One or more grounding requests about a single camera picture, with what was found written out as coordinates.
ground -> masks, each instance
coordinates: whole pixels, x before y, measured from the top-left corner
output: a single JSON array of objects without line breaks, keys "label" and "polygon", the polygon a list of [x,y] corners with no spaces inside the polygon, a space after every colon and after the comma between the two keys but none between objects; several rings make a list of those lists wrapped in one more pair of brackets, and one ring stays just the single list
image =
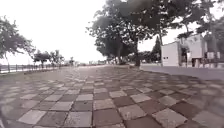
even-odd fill
[{"label": "ground", "polygon": [[112,66],[0,78],[11,128],[223,128],[224,82]]}]

fence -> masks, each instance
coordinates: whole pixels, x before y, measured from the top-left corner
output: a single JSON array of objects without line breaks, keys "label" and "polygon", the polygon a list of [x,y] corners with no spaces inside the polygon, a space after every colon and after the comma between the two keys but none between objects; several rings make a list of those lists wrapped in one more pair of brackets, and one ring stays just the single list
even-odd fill
[{"label": "fence", "polygon": [[55,65],[0,65],[0,73],[56,69]]}]

checkered paving tile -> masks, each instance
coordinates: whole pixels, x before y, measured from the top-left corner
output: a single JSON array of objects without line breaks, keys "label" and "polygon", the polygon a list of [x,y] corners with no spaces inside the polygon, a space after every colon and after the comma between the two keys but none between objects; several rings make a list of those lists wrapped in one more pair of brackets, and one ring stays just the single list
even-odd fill
[{"label": "checkered paving tile", "polygon": [[18,128],[223,128],[224,82],[86,67],[0,79],[0,106]]}]

gray paving tile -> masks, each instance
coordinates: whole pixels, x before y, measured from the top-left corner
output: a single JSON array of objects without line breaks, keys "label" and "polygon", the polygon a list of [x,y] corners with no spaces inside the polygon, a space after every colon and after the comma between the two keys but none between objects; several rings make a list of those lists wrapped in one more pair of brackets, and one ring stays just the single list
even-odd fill
[{"label": "gray paving tile", "polygon": [[0,104],[8,104],[8,103],[11,103],[14,100],[15,100],[15,98],[5,98],[5,99],[0,101]]},{"label": "gray paving tile", "polygon": [[105,99],[109,99],[109,93],[108,92],[103,92],[103,93],[95,93],[93,96],[94,100],[105,100]]},{"label": "gray paving tile", "polygon": [[46,90],[42,94],[49,94],[49,95],[51,95],[52,93],[54,93],[54,90]]},{"label": "gray paving tile", "polygon": [[37,95],[37,96],[33,97],[32,100],[42,101],[45,98],[47,98],[48,96],[49,95],[46,95],[46,94],[40,94],[40,95]]},{"label": "gray paving tile", "polygon": [[8,112],[10,112],[11,110],[13,110],[14,108],[10,105],[3,105],[1,106],[1,112],[3,113],[3,115],[6,115]]},{"label": "gray paving tile", "polygon": [[41,117],[44,116],[45,113],[45,111],[30,110],[21,118],[19,118],[18,121],[26,124],[36,124],[41,119]]},{"label": "gray paving tile", "polygon": [[210,96],[216,96],[218,95],[218,90],[214,90],[214,89],[203,89],[201,90],[201,94],[202,95],[210,95]]},{"label": "gray paving tile", "polygon": [[11,120],[17,120],[28,111],[29,109],[25,108],[14,108],[6,114],[6,117]]},{"label": "gray paving tile", "polygon": [[59,101],[65,101],[65,102],[69,102],[69,101],[75,101],[77,98],[77,95],[68,95],[68,94],[65,94],[63,95]]},{"label": "gray paving tile", "polygon": [[21,123],[18,121],[9,121],[9,128],[33,128],[30,124]]},{"label": "gray paving tile", "polygon": [[174,91],[169,90],[169,89],[162,89],[162,90],[160,90],[159,92],[160,92],[160,93],[163,93],[163,94],[165,94],[165,95],[170,95],[170,94],[174,93]]},{"label": "gray paving tile", "polygon": [[77,95],[79,94],[80,89],[78,90],[68,90],[65,94],[70,94],[70,95]]},{"label": "gray paving tile", "polygon": [[88,100],[93,100],[93,94],[78,95],[78,97],[76,98],[76,101],[88,101]]},{"label": "gray paving tile", "polygon": [[136,102],[140,103],[143,101],[150,100],[151,98],[147,96],[146,94],[137,94],[137,95],[131,95],[131,98]]},{"label": "gray paving tile", "polygon": [[104,109],[93,112],[93,125],[96,127],[119,123],[122,123],[122,119],[116,109]]},{"label": "gray paving tile", "polygon": [[121,90],[130,90],[130,89],[134,89],[132,86],[122,86]]},{"label": "gray paving tile", "polygon": [[34,126],[33,128],[56,128],[56,127],[42,127],[42,126]]},{"label": "gray paving tile", "polygon": [[167,108],[152,115],[164,128],[176,128],[183,124],[187,118]]},{"label": "gray paving tile", "polygon": [[142,117],[126,121],[127,128],[162,128],[162,126],[151,117]]},{"label": "gray paving tile", "polygon": [[70,112],[64,124],[65,127],[91,127],[92,112]]},{"label": "gray paving tile", "polygon": [[67,117],[67,112],[47,112],[37,123],[40,126],[61,127]]},{"label": "gray paving tile", "polygon": [[197,91],[190,90],[190,89],[183,89],[183,90],[180,90],[179,92],[186,95],[195,95],[197,93]]},{"label": "gray paving tile", "polygon": [[37,96],[37,94],[27,94],[27,95],[24,95],[24,96],[22,96],[20,98],[21,99],[25,99],[25,100],[30,100],[30,99],[32,99],[35,96]]},{"label": "gray paving tile", "polygon": [[109,92],[109,94],[112,98],[127,96],[127,94],[124,91]]},{"label": "gray paving tile", "polygon": [[35,101],[35,100],[28,100],[27,102],[25,102],[22,107],[23,108],[33,108],[34,106],[36,106],[38,103],[40,103],[40,101]]},{"label": "gray paving tile", "polygon": [[14,97],[16,96],[18,93],[8,93],[6,95],[4,95],[5,98],[11,98],[11,97]]},{"label": "gray paving tile", "polygon": [[224,118],[217,116],[208,111],[200,112],[193,118],[193,120],[208,128],[223,128],[224,127],[224,122],[223,122]]},{"label": "gray paving tile", "polygon": [[50,110],[69,111],[73,102],[57,102]]},{"label": "gray paving tile", "polygon": [[94,89],[94,93],[102,93],[102,92],[107,92],[107,89],[106,88]]},{"label": "gray paving tile", "polygon": [[132,120],[146,116],[146,113],[138,105],[125,106],[119,108],[118,110],[124,120]]},{"label": "gray paving tile", "polygon": [[42,101],[39,104],[37,104],[33,109],[38,110],[49,110],[54,106],[56,102],[50,102],[50,101]]},{"label": "gray paving tile", "polygon": [[152,89],[150,89],[150,88],[139,88],[138,89],[140,92],[142,92],[142,93],[147,93],[147,92],[152,92],[153,90]]},{"label": "gray paving tile", "polygon": [[159,99],[159,102],[167,106],[172,106],[176,104],[178,101],[170,96],[164,96]]},{"label": "gray paving tile", "polygon": [[50,95],[44,100],[45,101],[58,101],[62,96],[63,95]]},{"label": "gray paving tile", "polygon": [[76,101],[72,105],[71,111],[92,111],[93,110],[93,101]]},{"label": "gray paving tile", "polygon": [[115,124],[110,126],[103,126],[103,127],[97,127],[97,128],[125,128],[124,124]]},{"label": "gray paving tile", "polygon": [[95,100],[93,102],[94,110],[106,109],[106,108],[115,108],[115,105],[111,99]]}]

walkway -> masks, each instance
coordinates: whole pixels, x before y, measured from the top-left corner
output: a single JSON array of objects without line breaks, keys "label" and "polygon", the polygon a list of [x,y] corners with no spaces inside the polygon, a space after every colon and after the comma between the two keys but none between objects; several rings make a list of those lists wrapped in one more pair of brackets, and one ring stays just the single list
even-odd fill
[{"label": "walkway", "polygon": [[223,128],[224,83],[109,66],[0,78],[12,128]]}]

